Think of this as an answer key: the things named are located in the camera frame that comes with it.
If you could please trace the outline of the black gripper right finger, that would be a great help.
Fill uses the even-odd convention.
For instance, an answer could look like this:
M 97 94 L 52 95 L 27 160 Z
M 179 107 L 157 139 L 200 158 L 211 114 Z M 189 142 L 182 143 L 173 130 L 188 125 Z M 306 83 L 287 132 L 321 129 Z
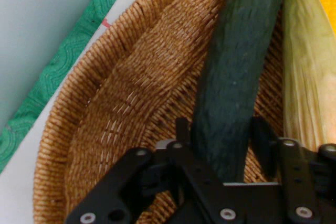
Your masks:
M 310 151 L 261 116 L 251 118 L 250 139 L 264 174 L 279 179 L 285 223 L 335 223 L 335 144 Z

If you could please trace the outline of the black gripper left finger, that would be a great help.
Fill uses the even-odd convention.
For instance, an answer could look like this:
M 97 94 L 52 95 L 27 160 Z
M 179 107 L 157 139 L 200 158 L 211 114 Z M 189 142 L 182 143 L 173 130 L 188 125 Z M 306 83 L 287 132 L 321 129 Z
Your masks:
M 135 223 L 158 193 L 169 191 L 177 211 L 168 223 L 222 223 L 223 185 L 193 155 L 188 121 L 176 120 L 176 139 L 155 151 L 128 150 L 68 215 L 66 223 Z

